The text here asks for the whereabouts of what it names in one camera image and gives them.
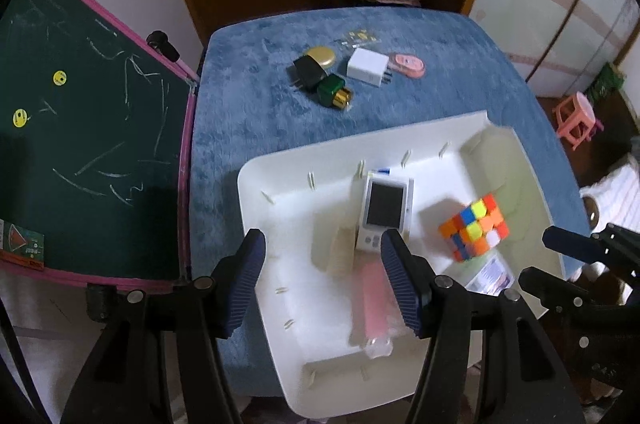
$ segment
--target chalkboard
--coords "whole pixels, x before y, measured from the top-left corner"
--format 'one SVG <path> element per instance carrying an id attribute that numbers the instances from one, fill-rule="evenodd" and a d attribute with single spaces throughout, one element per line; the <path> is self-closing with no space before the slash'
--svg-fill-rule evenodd
<path id="1" fill-rule="evenodd" d="M 82 0 L 12 0 L 0 79 L 0 218 L 47 268 L 176 279 L 191 83 Z"/>

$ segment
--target rubik's cube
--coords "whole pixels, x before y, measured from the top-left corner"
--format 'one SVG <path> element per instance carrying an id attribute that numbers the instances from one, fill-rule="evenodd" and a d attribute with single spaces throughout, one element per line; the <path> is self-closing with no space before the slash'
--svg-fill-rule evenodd
<path id="1" fill-rule="evenodd" d="M 467 206 L 438 231 L 456 261 L 482 256 L 509 235 L 507 223 L 491 194 Z"/>

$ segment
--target yellow oval object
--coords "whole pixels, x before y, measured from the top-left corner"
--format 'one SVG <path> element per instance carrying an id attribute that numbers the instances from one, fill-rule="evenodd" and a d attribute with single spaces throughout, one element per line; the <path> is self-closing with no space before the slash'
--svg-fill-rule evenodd
<path id="1" fill-rule="evenodd" d="M 25 124 L 27 124 L 27 121 L 29 120 L 29 118 L 27 117 L 27 112 L 25 112 L 23 109 L 18 108 L 15 113 L 14 113 L 14 126 L 16 128 L 22 128 Z"/>
<path id="2" fill-rule="evenodd" d="M 53 74 L 53 82 L 56 86 L 62 86 L 66 83 L 66 74 L 62 70 L 58 70 Z"/>
<path id="3" fill-rule="evenodd" d="M 335 63 L 335 52 L 329 47 L 312 47 L 306 51 L 306 55 L 315 59 L 322 68 L 329 68 Z"/>

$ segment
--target device screen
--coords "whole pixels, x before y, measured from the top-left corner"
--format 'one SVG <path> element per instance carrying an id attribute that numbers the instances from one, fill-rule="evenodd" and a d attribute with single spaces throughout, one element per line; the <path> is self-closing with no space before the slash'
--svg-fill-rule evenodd
<path id="1" fill-rule="evenodd" d="M 367 225 L 400 229 L 402 194 L 404 194 L 403 187 L 372 182 Z"/>

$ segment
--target green connector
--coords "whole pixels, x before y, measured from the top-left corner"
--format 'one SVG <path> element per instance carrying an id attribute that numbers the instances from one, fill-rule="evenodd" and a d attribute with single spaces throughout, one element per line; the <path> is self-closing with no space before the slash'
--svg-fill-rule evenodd
<path id="1" fill-rule="evenodd" d="M 335 106 L 344 110 L 350 103 L 353 92 L 345 88 L 345 81 L 340 76 L 330 74 L 318 84 L 318 99 L 323 106 Z"/>

